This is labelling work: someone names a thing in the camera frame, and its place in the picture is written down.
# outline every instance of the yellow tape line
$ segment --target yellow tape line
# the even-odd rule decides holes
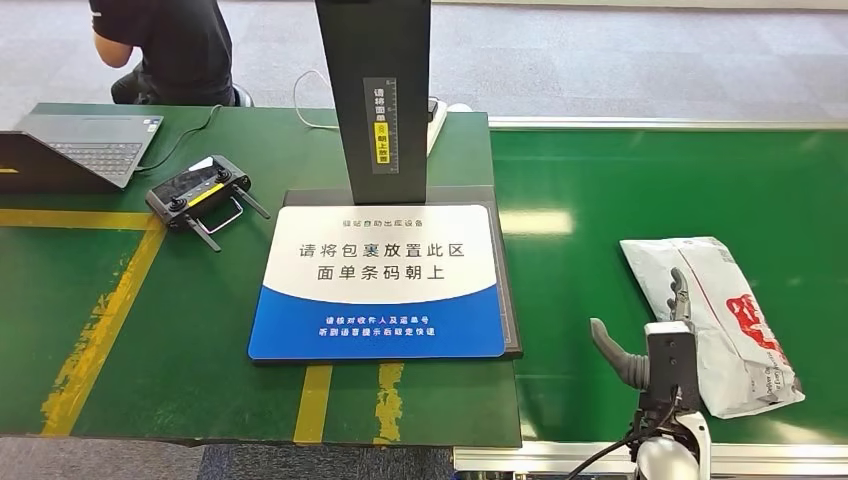
[[[403,416],[403,400],[397,391],[397,384],[403,374],[402,363],[381,363],[377,392],[377,408],[374,415],[380,423],[380,432],[374,437],[374,444],[387,445],[400,441],[400,429],[397,421]]]
[[[0,209],[0,227],[94,228],[107,230],[148,230],[150,213],[74,212],[61,210]]]
[[[306,367],[292,438],[294,443],[321,443],[324,438],[324,421],[327,418],[327,400],[330,398],[332,376],[332,365]]]
[[[59,370],[53,382],[53,391],[41,405],[45,417],[42,435],[70,435],[156,252],[162,245],[165,238],[164,225],[152,215],[143,215],[147,221],[138,230],[145,230],[145,233],[121,275],[118,286],[111,293],[100,297],[91,312],[91,321],[83,328],[73,353]]]

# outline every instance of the person's arm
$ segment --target person's arm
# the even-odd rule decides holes
[[[147,40],[155,0],[89,0],[89,4],[97,54],[106,65],[123,67],[133,47]]]
[[[121,68],[126,65],[130,60],[133,48],[130,45],[104,38],[97,32],[94,32],[94,47],[97,49],[97,54],[100,55],[100,60],[103,60],[103,63],[112,68]]]

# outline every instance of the laptop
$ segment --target laptop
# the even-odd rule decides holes
[[[120,191],[162,119],[29,114],[14,131],[0,132],[0,193]]]

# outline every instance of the yellow label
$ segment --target yellow label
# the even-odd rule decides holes
[[[223,183],[216,183],[214,187],[212,187],[209,190],[201,193],[200,195],[195,197],[192,201],[188,202],[188,206],[193,207],[193,206],[197,205],[198,203],[200,203],[201,200],[208,197],[209,195],[212,195],[213,193],[217,192],[218,190],[220,190],[222,188],[224,188]]]
[[[392,163],[389,156],[389,124],[374,122],[374,151],[377,163],[381,165]]]

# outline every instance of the package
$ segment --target package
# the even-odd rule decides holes
[[[624,255],[658,321],[668,321],[670,271],[686,277],[698,347],[698,383],[719,418],[804,399],[780,343],[728,249],[712,237],[624,240]]]

